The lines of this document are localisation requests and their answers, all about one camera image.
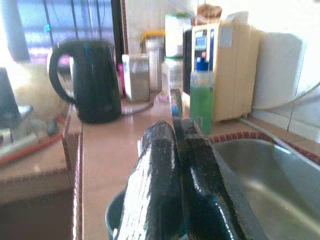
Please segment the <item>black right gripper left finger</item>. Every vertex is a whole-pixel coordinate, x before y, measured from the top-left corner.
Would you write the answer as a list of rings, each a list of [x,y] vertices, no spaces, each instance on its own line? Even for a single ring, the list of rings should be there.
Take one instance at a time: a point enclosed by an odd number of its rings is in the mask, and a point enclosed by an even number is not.
[[[117,239],[178,240],[184,234],[174,131],[159,120],[144,131],[141,154],[128,178]]]

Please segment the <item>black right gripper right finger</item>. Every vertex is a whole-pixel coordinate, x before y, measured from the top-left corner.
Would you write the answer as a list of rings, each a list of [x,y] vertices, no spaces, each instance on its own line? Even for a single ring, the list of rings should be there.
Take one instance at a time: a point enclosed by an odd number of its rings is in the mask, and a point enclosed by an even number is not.
[[[189,232],[196,240],[245,240],[209,141],[193,120],[182,121],[187,160],[183,165]]]

